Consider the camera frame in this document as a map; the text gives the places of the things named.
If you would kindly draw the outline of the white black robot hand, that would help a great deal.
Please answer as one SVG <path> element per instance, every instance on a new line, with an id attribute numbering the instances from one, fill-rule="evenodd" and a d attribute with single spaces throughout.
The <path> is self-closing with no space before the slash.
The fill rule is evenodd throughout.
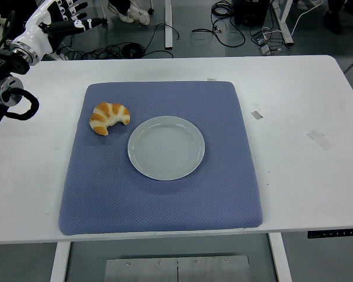
<path id="1" fill-rule="evenodd" d="M 44 1 L 25 24 L 25 31 L 16 37 L 10 50 L 22 53 L 31 64 L 55 52 L 64 37 L 76 35 L 105 23 L 103 18 L 88 18 L 82 12 L 87 2 Z"/>

